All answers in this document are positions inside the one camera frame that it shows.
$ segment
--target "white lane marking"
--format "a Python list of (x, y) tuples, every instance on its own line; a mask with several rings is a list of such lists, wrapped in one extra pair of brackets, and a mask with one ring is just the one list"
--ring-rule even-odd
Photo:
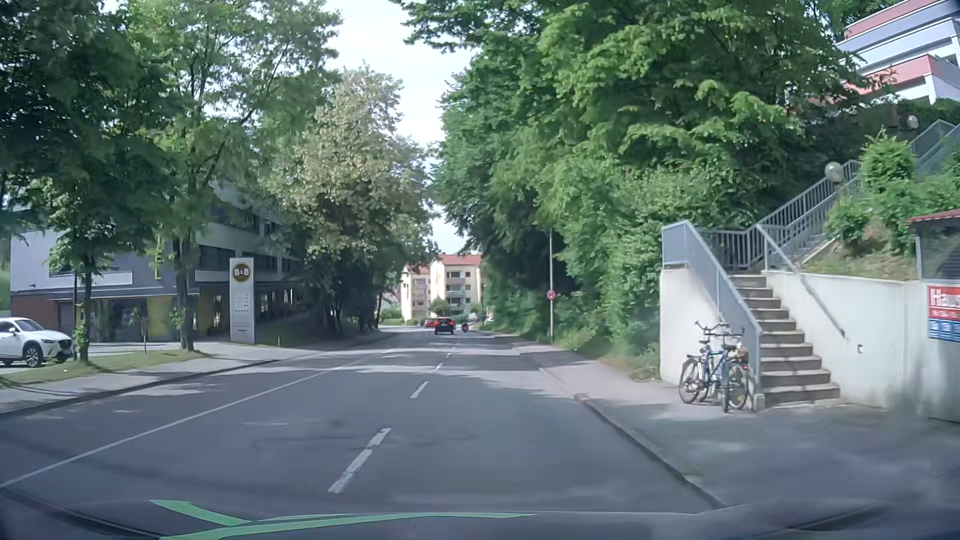
[(387, 438), (387, 433), (389, 432), (390, 432), (390, 428), (384, 428), (383, 430), (380, 430), (380, 432), (374, 435), (373, 439), (371, 439), (370, 442), (367, 443), (367, 448), (372, 446), (380, 446), (380, 443), (383, 442), (383, 439)]
[(356, 476), (357, 471), (360, 470), (360, 467), (363, 467), (364, 463), (370, 459), (371, 454), (373, 454), (372, 447), (380, 446), (380, 443), (383, 442), (383, 439), (387, 438), (387, 433), (390, 432), (390, 428), (384, 428), (380, 430), (376, 435), (373, 436), (373, 439), (367, 443), (367, 448), (363, 449), (360, 454), (357, 455), (347, 466), (347, 469), (342, 475), (333, 482), (333, 484), (327, 488), (326, 491), (329, 493), (342, 493), (344, 489), (347, 488), (347, 484)]
[(320, 375), (326, 375), (327, 373), (330, 373), (331, 371), (336, 371), (336, 370), (338, 370), (338, 369), (340, 369), (340, 368), (343, 368), (343, 367), (349, 367), (349, 366), (351, 366), (351, 365), (359, 362), (361, 359), (362, 359), (362, 358), (357, 358), (357, 359), (354, 360), (353, 362), (350, 362), (350, 363), (347, 363), (347, 364), (344, 364), (344, 365), (340, 365), (340, 366), (337, 366), (337, 367), (334, 367), (334, 368), (330, 368), (330, 369), (328, 369), (328, 370), (326, 370), (326, 371), (322, 371), (322, 372), (320, 372), (320, 373), (315, 373), (315, 374), (313, 374), (313, 375), (309, 375), (309, 376), (304, 377), (304, 378), (302, 378), (302, 379), (293, 380), (293, 381), (290, 381), (290, 382), (281, 384), (280, 386), (275, 386), (274, 388), (270, 388), (269, 390), (264, 390), (263, 392), (258, 392), (258, 393), (256, 393), (256, 394), (253, 394), (252, 396), (247, 396), (246, 398), (239, 399), (239, 400), (237, 400), (237, 401), (235, 401), (235, 402), (230, 402), (230, 403), (228, 403), (228, 404), (226, 404), (226, 405), (220, 405), (220, 406), (217, 406), (217, 407), (213, 407), (213, 408), (208, 409), (208, 410), (205, 410), (205, 411), (203, 411), (203, 412), (198, 412), (197, 414), (194, 414), (194, 415), (191, 415), (191, 416), (187, 416), (186, 418), (180, 418), (179, 420), (176, 420), (176, 421), (171, 422), (171, 423), (169, 423), (169, 424), (164, 424), (163, 426), (160, 426), (160, 427), (158, 427), (158, 428), (153, 428), (152, 430), (146, 430), (146, 431), (143, 431), (142, 433), (138, 433), (138, 434), (136, 434), (136, 435), (131, 435), (131, 436), (125, 438), (125, 439), (120, 439), (119, 441), (114, 441), (114, 442), (112, 442), (112, 443), (110, 443), (110, 444), (106, 444), (106, 445), (104, 445), (104, 446), (102, 446), (102, 447), (100, 447), (100, 448), (95, 448), (95, 449), (93, 449), (93, 450), (91, 450), (91, 451), (89, 451), (89, 452), (84, 452), (83, 454), (77, 454), (77, 455), (74, 455), (73, 457), (68, 457), (68, 458), (66, 458), (66, 459), (63, 460), (63, 461), (58, 461), (57, 463), (54, 463), (54, 464), (52, 464), (52, 465), (47, 465), (46, 467), (42, 467), (42, 468), (40, 468), (40, 469), (36, 469), (35, 471), (32, 471), (32, 472), (27, 473), (27, 474), (25, 474), (25, 475), (20, 475), (19, 477), (16, 477), (15, 479), (9, 479), (9, 480), (7, 480), (7, 481), (5, 481), (5, 482), (3, 482), (3, 483), (0, 483), (0, 489), (3, 489), (3, 488), (5, 488), (5, 487), (11, 486), (11, 485), (14, 485), (15, 483), (21, 482), (21, 481), (23, 481), (23, 480), (25, 480), (25, 479), (31, 479), (31, 478), (33, 478), (33, 477), (35, 477), (35, 476), (37, 476), (37, 475), (42, 475), (43, 473), (46, 473), (47, 471), (52, 471), (52, 470), (54, 470), (54, 469), (57, 469), (57, 468), (59, 468), (59, 467), (62, 467), (63, 465), (67, 465), (67, 464), (69, 464), (69, 463), (73, 463), (74, 461), (83, 459), (83, 458), (85, 458), (85, 457), (90, 457), (91, 455), (99, 454), (100, 452), (103, 452), (104, 450), (109, 450), (109, 449), (111, 449), (111, 448), (120, 446), (120, 445), (122, 445), (122, 444), (129, 443), (129, 442), (131, 442), (131, 441), (135, 441), (136, 439), (146, 437), (147, 435), (152, 435), (152, 434), (157, 433), (157, 432), (159, 432), (159, 431), (167, 430), (167, 429), (172, 428), (172, 427), (174, 427), (174, 426), (179, 426), (180, 424), (183, 424), (184, 422), (189, 422), (189, 421), (191, 421), (191, 420), (196, 420), (197, 418), (201, 418), (201, 417), (203, 417), (203, 416), (206, 416), (207, 414), (213, 414), (214, 412), (219, 412), (219, 411), (221, 411), (221, 410), (224, 410), (225, 408), (232, 407), (232, 406), (234, 406), (234, 405), (240, 405), (240, 404), (242, 404), (242, 403), (248, 402), (248, 401), (250, 401), (250, 400), (254, 400), (254, 399), (259, 398), (259, 397), (261, 397), (261, 396), (266, 396), (267, 394), (271, 394), (271, 393), (273, 393), (273, 392), (276, 392), (277, 390), (282, 390), (283, 388), (286, 388), (286, 387), (288, 387), (288, 386), (293, 386), (294, 384), (297, 384), (297, 383), (300, 383), (300, 382), (304, 382), (305, 380), (311, 380), (311, 379), (314, 379), (314, 378), (316, 378), (316, 377), (319, 377)]
[(428, 382), (429, 380), (425, 380), (423, 383), (421, 383), (420, 386), (417, 388), (417, 390), (415, 390), (413, 394), (410, 394), (410, 399), (415, 400), (417, 396), (420, 394), (420, 392), (423, 391), (423, 388), (426, 388), (426, 384)]

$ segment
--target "asphalt road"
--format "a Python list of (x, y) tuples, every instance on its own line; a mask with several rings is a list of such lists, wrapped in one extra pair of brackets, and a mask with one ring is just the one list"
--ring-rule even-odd
[(146, 529), (175, 512), (155, 500), (244, 519), (709, 509), (510, 338), (394, 331), (367, 348), (0, 418), (0, 486)]

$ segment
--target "red roof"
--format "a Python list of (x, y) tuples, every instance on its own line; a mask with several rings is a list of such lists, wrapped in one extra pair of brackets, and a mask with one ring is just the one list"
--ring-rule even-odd
[(917, 223), (920, 221), (936, 221), (938, 219), (955, 219), (955, 218), (960, 218), (960, 209), (931, 213), (929, 215), (918, 215), (916, 217), (907, 218), (906, 222)]
[(459, 256), (441, 253), (440, 262), (445, 266), (480, 266), (480, 256), (473, 254)]

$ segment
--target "sidewalk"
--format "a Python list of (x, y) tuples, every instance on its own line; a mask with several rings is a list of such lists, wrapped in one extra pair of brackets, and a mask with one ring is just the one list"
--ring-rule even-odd
[(207, 357), (120, 373), (104, 373), (42, 384), (18, 384), (15, 387), (0, 389), (0, 415), (25, 409), (52, 408), (175, 380), (291, 358), (309, 357), (323, 351), (336, 351), (381, 341), (393, 335), (395, 334), (389, 332), (358, 334), (348, 339), (303, 349), (235, 345), (215, 341), (198, 342), (197, 350)]
[(724, 414), (567, 351), (532, 355), (578, 400), (723, 504), (907, 497), (960, 502), (960, 426), (859, 405)]

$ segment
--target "staircase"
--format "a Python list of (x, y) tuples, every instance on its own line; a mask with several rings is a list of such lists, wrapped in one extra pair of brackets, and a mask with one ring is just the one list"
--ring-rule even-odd
[(760, 385), (766, 407), (818, 403), (840, 397), (840, 385), (813, 354), (797, 322), (783, 307), (767, 279), (756, 275), (731, 276), (733, 285), (760, 324)]

